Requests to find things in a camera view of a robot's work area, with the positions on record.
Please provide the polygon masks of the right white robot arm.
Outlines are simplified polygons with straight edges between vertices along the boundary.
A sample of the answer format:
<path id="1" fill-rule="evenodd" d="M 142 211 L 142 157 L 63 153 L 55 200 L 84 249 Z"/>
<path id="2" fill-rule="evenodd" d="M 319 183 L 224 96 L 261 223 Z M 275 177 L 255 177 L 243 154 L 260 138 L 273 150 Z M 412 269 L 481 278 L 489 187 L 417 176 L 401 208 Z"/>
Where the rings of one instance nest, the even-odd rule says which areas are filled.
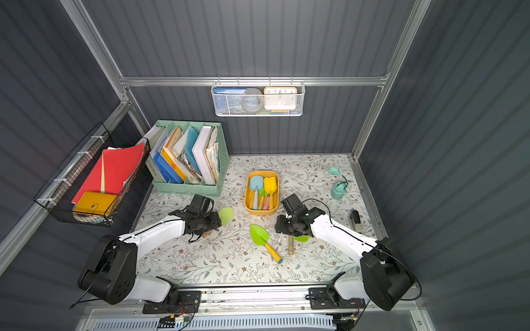
<path id="1" fill-rule="evenodd" d="M 306 207 L 296 194 L 281 204 L 286 214 L 277 218 L 277 233 L 325 241 L 359 263 L 361 280 L 345 273 L 333 278 L 328 291 L 331 299 L 367 298 L 380 309 L 390 311 L 415 284 L 416 277 L 388 237 L 376 240 L 357 233 L 334 221 L 328 210 Z"/>

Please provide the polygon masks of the green pointed trowel yellow handle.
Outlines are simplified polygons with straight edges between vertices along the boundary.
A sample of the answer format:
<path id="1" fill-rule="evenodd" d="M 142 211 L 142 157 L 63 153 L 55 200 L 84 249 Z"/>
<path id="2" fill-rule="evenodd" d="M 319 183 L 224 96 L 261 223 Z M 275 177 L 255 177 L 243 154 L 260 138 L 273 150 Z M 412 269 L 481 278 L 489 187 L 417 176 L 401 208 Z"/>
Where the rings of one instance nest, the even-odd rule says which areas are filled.
<path id="1" fill-rule="evenodd" d="M 253 242 L 258 246 L 264 246 L 277 263 L 283 262 L 281 256 L 269 244 L 269 234 L 263 227 L 252 224 L 250 227 L 250 234 Z"/>

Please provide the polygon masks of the green shovel wooden handle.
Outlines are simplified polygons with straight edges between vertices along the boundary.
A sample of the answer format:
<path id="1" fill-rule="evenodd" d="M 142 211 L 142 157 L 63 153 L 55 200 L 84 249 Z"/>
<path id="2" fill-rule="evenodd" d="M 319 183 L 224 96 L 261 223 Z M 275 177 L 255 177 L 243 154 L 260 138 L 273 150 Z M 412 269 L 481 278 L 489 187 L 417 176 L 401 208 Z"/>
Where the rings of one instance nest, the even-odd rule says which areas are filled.
<path id="1" fill-rule="evenodd" d="M 234 209 L 224 207 L 217 212 L 211 212 L 206 218 L 207 229 L 203 232 L 202 237 L 208 237 L 213 231 L 218 231 L 222 226 L 226 226 L 234 218 Z"/>

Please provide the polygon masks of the yellow rake-edged shovel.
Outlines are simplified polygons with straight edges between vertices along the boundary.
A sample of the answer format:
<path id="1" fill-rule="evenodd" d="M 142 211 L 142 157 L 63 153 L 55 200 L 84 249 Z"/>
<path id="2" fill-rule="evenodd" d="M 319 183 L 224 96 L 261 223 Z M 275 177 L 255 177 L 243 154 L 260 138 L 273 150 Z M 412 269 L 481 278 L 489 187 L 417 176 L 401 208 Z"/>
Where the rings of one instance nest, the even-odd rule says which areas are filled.
<path id="1" fill-rule="evenodd" d="M 247 197 L 247 208 L 249 208 L 250 210 L 253 209 L 253 202 L 254 202 L 254 191 L 250 190 L 248 192 L 248 197 Z"/>

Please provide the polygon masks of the yellow scoop shovel slotted handle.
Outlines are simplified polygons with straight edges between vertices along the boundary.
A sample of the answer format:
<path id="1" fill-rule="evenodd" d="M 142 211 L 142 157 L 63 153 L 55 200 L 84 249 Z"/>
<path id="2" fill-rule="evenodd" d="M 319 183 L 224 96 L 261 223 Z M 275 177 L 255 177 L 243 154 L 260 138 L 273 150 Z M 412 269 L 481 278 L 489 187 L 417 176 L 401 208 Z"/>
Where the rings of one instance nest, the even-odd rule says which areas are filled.
<path id="1" fill-rule="evenodd" d="M 268 195 L 270 194 L 270 196 L 271 196 L 269 210 L 272 210 L 273 209 L 273 201 L 274 201 L 273 195 L 274 195 L 274 193 L 277 190 L 276 178 L 275 177 L 266 177 L 264 179 L 264 189 L 266 190 Z"/>

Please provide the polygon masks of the light blue shovel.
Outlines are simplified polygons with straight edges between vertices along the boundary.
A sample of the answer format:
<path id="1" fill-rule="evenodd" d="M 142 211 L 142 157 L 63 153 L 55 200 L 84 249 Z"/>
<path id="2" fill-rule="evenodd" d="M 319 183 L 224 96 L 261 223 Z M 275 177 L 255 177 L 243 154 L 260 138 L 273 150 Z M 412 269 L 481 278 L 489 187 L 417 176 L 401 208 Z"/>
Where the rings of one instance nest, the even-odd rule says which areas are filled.
<path id="1" fill-rule="evenodd" d="M 254 191 L 253 195 L 253 202 L 252 202 L 252 210 L 257 210 L 259 206 L 259 191 L 263 189 L 264 187 L 264 178 L 263 176 L 253 176 L 251 177 L 249 181 L 250 189 Z"/>

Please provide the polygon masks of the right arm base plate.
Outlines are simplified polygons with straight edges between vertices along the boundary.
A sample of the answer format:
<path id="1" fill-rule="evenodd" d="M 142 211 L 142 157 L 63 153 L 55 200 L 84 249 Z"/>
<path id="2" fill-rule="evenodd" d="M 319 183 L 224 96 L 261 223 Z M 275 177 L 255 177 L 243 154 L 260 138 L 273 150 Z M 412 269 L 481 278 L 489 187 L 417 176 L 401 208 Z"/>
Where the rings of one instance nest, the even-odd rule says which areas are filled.
<path id="1" fill-rule="evenodd" d="M 366 307 L 366 301 L 362 298 L 342 299 L 336 290 L 325 287 L 309 288 L 309 293 L 305 295 L 305 299 L 310 302 L 313 310 L 357 310 Z"/>

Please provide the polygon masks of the blue shovel wooden handle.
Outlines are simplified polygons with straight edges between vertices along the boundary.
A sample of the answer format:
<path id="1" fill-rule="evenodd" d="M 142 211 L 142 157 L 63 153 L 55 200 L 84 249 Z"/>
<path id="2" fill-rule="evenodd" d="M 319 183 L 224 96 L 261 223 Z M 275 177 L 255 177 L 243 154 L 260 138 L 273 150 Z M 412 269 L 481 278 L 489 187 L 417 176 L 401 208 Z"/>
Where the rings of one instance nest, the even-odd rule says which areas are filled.
<path id="1" fill-rule="evenodd" d="M 295 254 L 294 252 L 294 238 L 289 237 L 288 238 L 288 255 L 293 256 Z"/>

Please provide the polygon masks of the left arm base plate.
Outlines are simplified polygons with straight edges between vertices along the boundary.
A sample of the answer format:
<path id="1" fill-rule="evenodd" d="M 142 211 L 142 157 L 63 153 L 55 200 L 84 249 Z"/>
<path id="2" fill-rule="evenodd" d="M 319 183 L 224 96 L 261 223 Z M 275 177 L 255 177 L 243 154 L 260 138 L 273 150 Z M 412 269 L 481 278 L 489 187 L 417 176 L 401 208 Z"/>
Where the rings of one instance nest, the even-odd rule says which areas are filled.
<path id="1" fill-rule="evenodd" d="M 143 314 L 195 314 L 200 307 L 201 291 L 173 291 L 162 302 L 145 301 Z"/>

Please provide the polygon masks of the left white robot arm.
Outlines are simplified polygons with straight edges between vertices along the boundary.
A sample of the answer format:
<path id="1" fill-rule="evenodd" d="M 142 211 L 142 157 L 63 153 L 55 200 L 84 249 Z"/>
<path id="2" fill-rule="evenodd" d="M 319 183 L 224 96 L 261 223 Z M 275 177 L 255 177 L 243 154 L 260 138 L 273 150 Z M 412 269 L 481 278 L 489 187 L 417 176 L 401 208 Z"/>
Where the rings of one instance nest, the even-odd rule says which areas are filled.
<path id="1" fill-rule="evenodd" d="M 117 237 L 99 238 L 78 278 L 78 288 L 111 305 L 142 300 L 175 307 L 178 285 L 159 277 L 138 275 L 137 263 L 170 240 L 189 235 L 191 244 L 197 241 L 194 236 L 217 230 L 222 220 L 214 205 L 211 198 L 196 194 L 189 205 L 170 212 L 157 223 Z"/>

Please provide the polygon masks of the purple shovel pink handle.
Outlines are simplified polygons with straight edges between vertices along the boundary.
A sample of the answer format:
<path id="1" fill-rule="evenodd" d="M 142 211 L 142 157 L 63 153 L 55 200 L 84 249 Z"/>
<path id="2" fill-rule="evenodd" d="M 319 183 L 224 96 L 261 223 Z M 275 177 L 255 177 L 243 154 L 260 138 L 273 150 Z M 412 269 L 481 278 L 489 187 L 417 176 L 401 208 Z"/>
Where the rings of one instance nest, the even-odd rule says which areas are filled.
<path id="1" fill-rule="evenodd" d="M 269 208 L 270 208 L 270 200 L 271 200 L 271 196 L 270 196 L 270 194 L 269 194 L 269 195 L 267 195 L 267 196 L 265 197 L 265 199 L 264 199 L 264 204 L 263 204 L 263 206 L 262 206 L 262 209 L 263 209 L 263 210 L 269 210 Z"/>

